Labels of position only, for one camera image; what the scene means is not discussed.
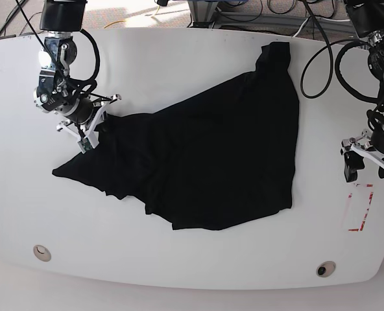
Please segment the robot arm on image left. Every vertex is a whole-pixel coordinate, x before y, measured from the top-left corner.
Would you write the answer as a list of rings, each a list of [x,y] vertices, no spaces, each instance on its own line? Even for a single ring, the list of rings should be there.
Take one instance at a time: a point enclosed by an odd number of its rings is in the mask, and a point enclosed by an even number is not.
[[[63,116],[56,129],[73,135],[83,152],[97,147],[99,140],[95,128],[105,121],[107,107],[121,100],[118,94],[105,97],[93,93],[97,88],[101,59],[94,38],[82,28],[85,6],[85,1],[44,2],[40,29],[46,31],[47,36],[40,41],[41,70],[34,91],[36,107],[45,113]],[[70,75],[70,65],[77,57],[74,32],[83,34],[94,51],[94,71],[85,80]]]

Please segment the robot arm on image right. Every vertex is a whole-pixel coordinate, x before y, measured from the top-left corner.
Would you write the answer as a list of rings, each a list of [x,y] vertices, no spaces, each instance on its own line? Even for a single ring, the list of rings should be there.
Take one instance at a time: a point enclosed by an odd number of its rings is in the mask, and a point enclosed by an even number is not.
[[[341,142],[344,158],[344,177],[348,183],[357,180],[359,170],[365,168],[365,159],[377,164],[378,176],[384,179],[384,1],[345,1],[345,8],[358,39],[346,44],[335,60],[335,74],[340,85],[356,99],[375,104],[366,113],[368,127],[361,135]],[[368,46],[367,64],[379,81],[376,98],[356,91],[342,77],[341,61],[347,51],[362,45]]]

